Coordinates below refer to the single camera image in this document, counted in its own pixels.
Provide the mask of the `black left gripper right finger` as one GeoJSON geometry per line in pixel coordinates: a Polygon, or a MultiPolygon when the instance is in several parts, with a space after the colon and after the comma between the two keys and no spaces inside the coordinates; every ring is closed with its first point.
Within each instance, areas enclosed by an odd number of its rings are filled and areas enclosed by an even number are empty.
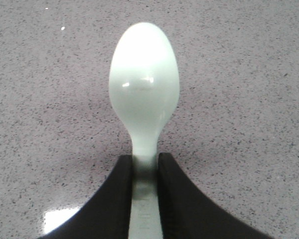
{"type": "Polygon", "coordinates": [[[158,157],[158,202],[165,239],[268,239],[204,195],[170,153],[158,157]]]}

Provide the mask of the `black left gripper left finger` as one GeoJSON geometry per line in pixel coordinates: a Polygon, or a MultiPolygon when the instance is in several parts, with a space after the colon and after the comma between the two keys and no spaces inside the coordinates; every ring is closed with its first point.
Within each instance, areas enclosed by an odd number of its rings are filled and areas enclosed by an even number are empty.
{"type": "Polygon", "coordinates": [[[132,199],[132,157],[121,155],[98,191],[42,239],[126,239],[132,199]]]}

